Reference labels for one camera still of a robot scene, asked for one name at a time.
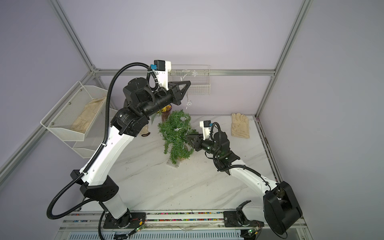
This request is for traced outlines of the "clear string lights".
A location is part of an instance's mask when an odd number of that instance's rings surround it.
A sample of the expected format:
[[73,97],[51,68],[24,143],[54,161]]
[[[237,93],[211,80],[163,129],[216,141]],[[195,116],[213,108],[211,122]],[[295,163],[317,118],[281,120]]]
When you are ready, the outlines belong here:
[[182,103],[181,105],[174,105],[172,104],[172,111],[179,111],[179,110],[183,110],[184,112],[188,113],[188,109],[191,107],[192,105],[192,100],[190,100],[190,95],[189,94],[186,94],[182,100]]

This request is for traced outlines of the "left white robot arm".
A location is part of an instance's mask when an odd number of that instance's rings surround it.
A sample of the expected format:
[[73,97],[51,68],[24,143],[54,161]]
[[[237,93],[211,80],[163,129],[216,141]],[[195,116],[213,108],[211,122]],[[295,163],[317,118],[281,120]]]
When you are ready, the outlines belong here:
[[86,201],[98,202],[105,211],[105,227],[136,228],[145,219],[145,214],[131,215],[109,172],[150,117],[169,104],[180,105],[190,86],[190,81],[169,82],[151,90],[145,78],[131,80],[123,89],[127,106],[107,120],[103,141],[95,154],[82,169],[72,172]]

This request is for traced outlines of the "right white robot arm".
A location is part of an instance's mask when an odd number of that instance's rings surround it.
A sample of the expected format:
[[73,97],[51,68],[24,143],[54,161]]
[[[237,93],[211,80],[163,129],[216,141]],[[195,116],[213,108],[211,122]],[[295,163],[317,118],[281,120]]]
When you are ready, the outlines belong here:
[[215,133],[213,137],[202,134],[186,136],[188,144],[195,151],[205,151],[219,172],[234,177],[262,199],[261,204],[246,200],[234,211],[225,211],[226,227],[257,227],[265,225],[280,238],[303,216],[303,212],[292,187],[285,181],[280,183],[268,179],[248,167],[230,148],[226,133]]

